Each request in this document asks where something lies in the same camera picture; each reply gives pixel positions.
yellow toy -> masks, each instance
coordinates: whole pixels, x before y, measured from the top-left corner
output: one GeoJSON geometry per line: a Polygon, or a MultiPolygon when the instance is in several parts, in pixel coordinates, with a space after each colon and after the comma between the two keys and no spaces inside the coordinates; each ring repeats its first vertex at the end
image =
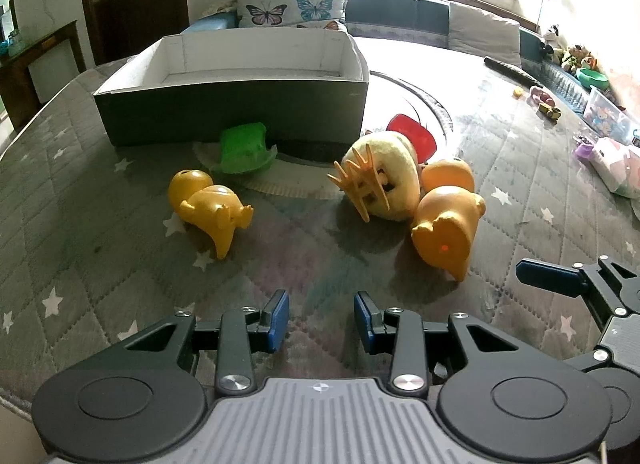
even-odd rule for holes
{"type": "Polygon", "coordinates": [[[174,175],[168,189],[169,203],[178,216],[203,230],[216,245],[222,260],[229,252],[236,228],[247,229],[254,216],[238,196],[200,170],[183,170],[174,175]]]}
{"type": "Polygon", "coordinates": [[[420,201],[418,161],[409,140],[398,132],[367,134],[334,162],[338,177],[329,179],[349,197],[362,220],[369,215],[403,221],[420,201]]]}
{"type": "Polygon", "coordinates": [[[457,282],[466,277],[484,199],[473,193],[469,166],[460,159],[427,165],[421,174],[425,195],[415,212],[411,240],[430,266],[448,270],[457,282]]]}
{"type": "Polygon", "coordinates": [[[412,241],[428,264],[465,279],[484,199],[474,193],[466,162],[440,160],[418,177],[415,150],[396,132],[376,132],[357,140],[334,162],[329,179],[351,200],[365,222],[369,215],[403,221],[413,218],[412,241]],[[420,200],[420,183],[425,196],[420,200]]]}
{"type": "Polygon", "coordinates": [[[557,121],[560,118],[560,108],[558,107],[552,107],[546,103],[540,103],[538,105],[538,110],[552,121],[557,121]]]}

window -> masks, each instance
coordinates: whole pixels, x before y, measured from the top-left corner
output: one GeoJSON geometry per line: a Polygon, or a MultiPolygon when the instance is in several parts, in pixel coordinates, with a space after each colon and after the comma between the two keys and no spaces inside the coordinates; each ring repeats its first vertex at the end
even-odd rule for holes
{"type": "Polygon", "coordinates": [[[14,30],[14,16],[11,5],[11,0],[0,0],[0,41],[6,40],[9,33],[14,30]]]}

green bowl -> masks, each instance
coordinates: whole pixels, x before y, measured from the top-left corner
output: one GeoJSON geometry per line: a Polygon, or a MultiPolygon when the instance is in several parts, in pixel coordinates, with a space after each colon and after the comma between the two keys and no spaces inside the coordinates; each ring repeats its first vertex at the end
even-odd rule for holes
{"type": "Polygon", "coordinates": [[[575,72],[575,76],[578,81],[586,89],[596,87],[600,90],[606,90],[609,88],[609,79],[604,75],[590,69],[578,69],[575,72]]]}

white pillow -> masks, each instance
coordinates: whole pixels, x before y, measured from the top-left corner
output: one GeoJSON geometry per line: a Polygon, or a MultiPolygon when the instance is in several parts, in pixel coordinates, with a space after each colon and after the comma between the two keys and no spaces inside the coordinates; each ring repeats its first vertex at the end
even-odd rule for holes
{"type": "Polygon", "coordinates": [[[449,3],[449,48],[522,66],[518,22],[456,2],[449,3]]]}
{"type": "Polygon", "coordinates": [[[238,0],[239,27],[344,21],[344,0],[238,0]]]}

gray ribbed plate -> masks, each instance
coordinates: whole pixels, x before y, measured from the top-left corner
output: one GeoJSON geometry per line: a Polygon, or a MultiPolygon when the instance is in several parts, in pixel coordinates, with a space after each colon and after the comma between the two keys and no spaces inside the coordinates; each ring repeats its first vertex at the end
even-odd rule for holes
{"type": "Polygon", "coordinates": [[[613,361],[617,365],[640,374],[639,339],[640,314],[632,314],[626,318],[614,316],[609,321],[599,344],[611,351],[613,361]]]}
{"type": "Polygon", "coordinates": [[[452,441],[423,402],[375,380],[270,379],[258,394],[221,400],[192,439],[149,464],[488,462],[452,441]]]}

